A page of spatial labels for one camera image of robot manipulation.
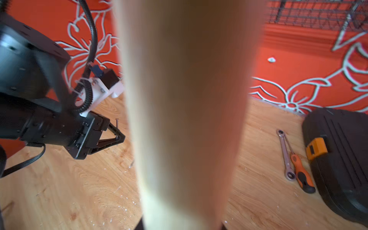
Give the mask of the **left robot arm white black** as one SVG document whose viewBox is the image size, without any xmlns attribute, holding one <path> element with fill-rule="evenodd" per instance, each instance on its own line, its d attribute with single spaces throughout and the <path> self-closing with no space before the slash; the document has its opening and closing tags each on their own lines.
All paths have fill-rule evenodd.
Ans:
<svg viewBox="0 0 368 230">
<path fill-rule="evenodd" d="M 116 124 L 94 112 L 105 98 L 122 94 L 114 70 L 96 65 L 98 33 L 86 1 L 79 1 L 91 32 L 91 45 L 76 86 L 62 70 L 71 57 L 59 44 L 11 17 L 1 1 L 1 138 L 27 146 L 64 147 L 77 160 L 121 144 Z"/>
</svg>

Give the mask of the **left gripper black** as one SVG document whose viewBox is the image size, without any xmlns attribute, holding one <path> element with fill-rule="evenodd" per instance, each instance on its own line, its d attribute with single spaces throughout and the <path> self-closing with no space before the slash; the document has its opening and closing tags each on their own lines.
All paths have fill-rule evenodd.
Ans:
<svg viewBox="0 0 368 230">
<path fill-rule="evenodd" d="M 115 137 L 102 140 L 102 133 L 107 130 L 111 131 Z M 66 151 L 74 159 L 84 160 L 87 155 L 123 143 L 125 138 L 126 136 L 110 122 L 110 119 L 95 112 L 90 112 L 82 123 L 82 129 L 77 132 L 72 144 L 66 147 Z"/>
</svg>

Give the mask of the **orange black screwdriver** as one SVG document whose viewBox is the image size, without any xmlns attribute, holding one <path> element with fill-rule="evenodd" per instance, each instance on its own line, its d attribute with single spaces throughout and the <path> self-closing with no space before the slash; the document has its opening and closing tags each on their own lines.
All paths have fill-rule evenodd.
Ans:
<svg viewBox="0 0 368 230">
<path fill-rule="evenodd" d="M 295 173 L 296 173 L 296 179 L 300 185 L 300 187 L 302 188 L 302 190 L 305 193 L 308 194 L 314 194 L 316 192 L 316 188 L 313 184 L 312 181 L 312 177 L 311 175 L 307 172 L 307 170 L 304 168 L 301 159 L 299 158 L 299 156 L 297 154 L 294 153 L 291 144 L 289 142 L 289 140 L 287 139 L 287 137 L 285 136 L 285 140 L 288 144 L 288 147 L 290 149 L 291 152 L 291 161 L 294 165 L 294 169 L 295 169 Z"/>
</svg>

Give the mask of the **wooden handle claw hammer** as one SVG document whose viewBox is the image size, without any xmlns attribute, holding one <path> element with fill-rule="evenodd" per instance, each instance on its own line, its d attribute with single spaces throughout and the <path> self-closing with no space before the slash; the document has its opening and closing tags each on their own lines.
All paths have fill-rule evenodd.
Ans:
<svg viewBox="0 0 368 230">
<path fill-rule="evenodd" d="M 113 1 L 145 230 L 219 230 L 266 1 Z"/>
</svg>

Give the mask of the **silver ratchet wrench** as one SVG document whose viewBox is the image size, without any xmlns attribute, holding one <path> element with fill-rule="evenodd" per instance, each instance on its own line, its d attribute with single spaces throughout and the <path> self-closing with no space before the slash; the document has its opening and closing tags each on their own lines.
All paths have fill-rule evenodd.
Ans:
<svg viewBox="0 0 368 230">
<path fill-rule="evenodd" d="M 295 181 L 296 175 L 294 173 L 294 169 L 292 167 L 291 161 L 290 161 L 290 154 L 288 152 L 288 144 L 287 144 L 287 138 L 284 131 L 281 129 L 277 129 L 277 135 L 279 137 L 281 150 L 283 154 L 284 164 L 285 164 L 285 177 L 289 181 Z"/>
</svg>

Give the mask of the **black plastic tool case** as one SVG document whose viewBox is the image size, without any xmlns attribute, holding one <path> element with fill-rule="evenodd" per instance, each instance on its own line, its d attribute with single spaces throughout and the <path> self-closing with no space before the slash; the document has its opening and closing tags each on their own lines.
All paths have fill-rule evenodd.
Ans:
<svg viewBox="0 0 368 230">
<path fill-rule="evenodd" d="M 324 203 L 346 220 L 368 225 L 368 116 L 318 108 L 302 123 L 307 158 Z"/>
</svg>

